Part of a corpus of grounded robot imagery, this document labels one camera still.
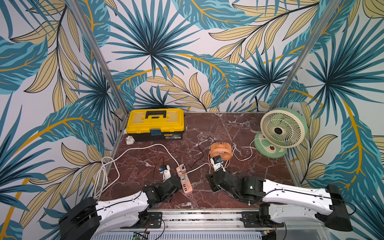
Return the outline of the pink power strip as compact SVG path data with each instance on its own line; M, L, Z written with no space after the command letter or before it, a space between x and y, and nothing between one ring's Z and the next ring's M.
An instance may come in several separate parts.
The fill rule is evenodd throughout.
M193 187L188 175L186 173L179 174L179 178L181 180L182 190L184 191L184 193L186 195L192 193Z

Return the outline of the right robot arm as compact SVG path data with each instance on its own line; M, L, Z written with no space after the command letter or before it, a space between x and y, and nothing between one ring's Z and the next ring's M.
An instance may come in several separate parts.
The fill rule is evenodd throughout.
M338 186L308 189L279 184L267 179L245 176L239 178L218 169L207 176L213 192L222 191L235 200L259 204L257 222L281 224L286 220L324 224L340 231L353 230L345 201Z

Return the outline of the pink USB charger adapter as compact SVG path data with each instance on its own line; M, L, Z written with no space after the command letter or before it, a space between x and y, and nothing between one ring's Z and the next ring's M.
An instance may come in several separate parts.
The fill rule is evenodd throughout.
M187 170L186 170L186 167L184 164L179 165L176 168L176 171L177 171L179 178L183 178L187 174Z

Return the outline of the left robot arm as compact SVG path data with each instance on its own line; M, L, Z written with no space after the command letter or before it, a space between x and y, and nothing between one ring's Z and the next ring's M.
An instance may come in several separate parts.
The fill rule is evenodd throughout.
M60 239L90 240L121 227L132 227L148 218L149 209L159 207L181 189L179 177L171 176L127 197L110 201L86 198L60 218Z

